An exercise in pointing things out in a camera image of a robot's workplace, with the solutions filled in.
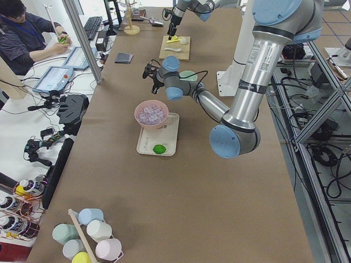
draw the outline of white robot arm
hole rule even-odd
[[[173,56],[167,57],[160,67],[148,64],[143,78],[153,78],[153,93],[165,86],[170,100],[191,96],[220,123],[210,134],[210,144],[217,155],[234,158],[249,153],[260,143],[254,118],[283,47],[318,38],[323,7],[324,0],[255,1],[254,42],[230,108],[207,91],[203,83],[181,81],[178,73],[180,63]]]
[[[180,25],[187,9],[194,12],[202,21],[206,21],[210,17],[211,12],[218,8],[221,3],[229,4],[236,2],[237,0],[229,2],[228,0],[207,0],[204,4],[201,4],[198,0],[179,0],[173,10],[168,10],[166,13],[166,17],[168,17],[169,14],[172,16],[167,32],[169,35],[168,39],[171,39],[175,35],[177,26]]]

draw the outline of man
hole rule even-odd
[[[59,39],[67,37],[64,28],[55,22]],[[26,12],[21,0],[0,0],[0,56],[16,75],[26,75],[34,62],[66,52],[66,44],[45,44],[43,32],[54,33],[52,23]]]

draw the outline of black keyboard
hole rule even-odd
[[[84,31],[86,32],[89,41],[95,38],[102,20],[103,18],[101,16],[92,16],[84,25]]]

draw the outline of bowl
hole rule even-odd
[[[159,100],[143,101],[135,108],[134,117],[144,129],[158,129],[167,120],[168,107]]]

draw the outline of cutting board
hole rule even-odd
[[[167,43],[168,36],[163,36],[159,59],[165,59],[168,56],[175,56],[179,60],[188,61],[190,55],[190,37],[185,37],[188,40],[186,45],[182,45],[179,41]],[[181,48],[182,51],[174,52],[165,50],[165,48]]]

